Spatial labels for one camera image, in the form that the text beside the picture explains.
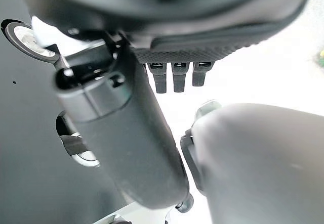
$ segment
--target white floor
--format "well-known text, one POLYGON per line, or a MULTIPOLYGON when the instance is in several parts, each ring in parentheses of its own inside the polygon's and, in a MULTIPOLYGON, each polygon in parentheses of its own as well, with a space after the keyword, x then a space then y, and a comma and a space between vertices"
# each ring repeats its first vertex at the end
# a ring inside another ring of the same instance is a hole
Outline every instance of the white floor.
MULTIPOLYGON (((223 106, 261 103, 324 116, 324 70, 315 62, 321 50, 324 0, 309 0, 304 13, 278 35, 216 62, 204 87, 191 86, 190 70, 185 93, 174 93, 169 67, 168 93, 156 97, 177 143, 192 125, 196 109, 211 99, 223 106)), ((205 198, 194 184, 191 191, 195 206, 185 215, 174 214, 173 223, 211 223, 205 198)))

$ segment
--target black panel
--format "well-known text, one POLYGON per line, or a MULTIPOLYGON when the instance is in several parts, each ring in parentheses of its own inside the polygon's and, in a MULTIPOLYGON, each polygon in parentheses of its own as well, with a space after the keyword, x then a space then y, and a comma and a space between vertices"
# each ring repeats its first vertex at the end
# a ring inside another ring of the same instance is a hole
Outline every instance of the black panel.
MULTIPOLYGON (((0 19, 29 23, 22 0, 1 0, 0 19)), ((99 168, 66 153, 55 129, 62 111, 52 64, 0 33, 0 223, 93 223, 126 202, 99 168)))

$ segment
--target gray plastic cover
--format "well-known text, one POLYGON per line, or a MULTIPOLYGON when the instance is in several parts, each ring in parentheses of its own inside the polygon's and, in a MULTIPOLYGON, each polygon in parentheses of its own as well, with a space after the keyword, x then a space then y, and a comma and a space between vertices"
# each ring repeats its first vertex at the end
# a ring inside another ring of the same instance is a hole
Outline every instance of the gray plastic cover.
POLYGON ((200 118, 192 135, 217 224, 322 224, 324 117, 236 104, 200 118))

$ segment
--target metal ring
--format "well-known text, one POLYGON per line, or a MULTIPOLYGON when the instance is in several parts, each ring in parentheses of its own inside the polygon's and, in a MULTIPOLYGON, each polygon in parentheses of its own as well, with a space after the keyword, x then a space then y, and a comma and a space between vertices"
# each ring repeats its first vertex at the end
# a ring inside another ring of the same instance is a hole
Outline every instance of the metal ring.
POLYGON ((60 58, 59 54, 38 46, 31 27, 24 23, 11 22, 5 27, 4 32, 16 48, 35 59, 54 64, 60 58))

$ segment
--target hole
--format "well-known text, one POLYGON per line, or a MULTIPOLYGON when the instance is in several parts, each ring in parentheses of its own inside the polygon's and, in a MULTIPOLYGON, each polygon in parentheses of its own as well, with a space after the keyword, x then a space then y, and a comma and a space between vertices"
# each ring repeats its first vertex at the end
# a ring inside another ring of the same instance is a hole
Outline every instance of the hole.
POLYGON ((112 87, 119 87, 119 86, 123 85, 123 83, 125 82, 125 78, 119 74, 116 74, 116 75, 110 77, 110 81, 112 83, 112 87))
POLYGON ((186 68, 186 63, 175 63, 174 64, 175 67, 178 67, 178 68, 186 68))
POLYGON ((159 69, 159 68, 163 68, 162 63, 152 63, 151 64, 151 69, 159 69))
POLYGON ((198 66, 199 67, 211 67, 212 63, 211 62, 199 62, 198 66))
POLYGON ((84 144, 82 137, 64 111, 57 116, 55 127, 64 149, 74 161, 86 167, 100 166, 98 159, 84 144))

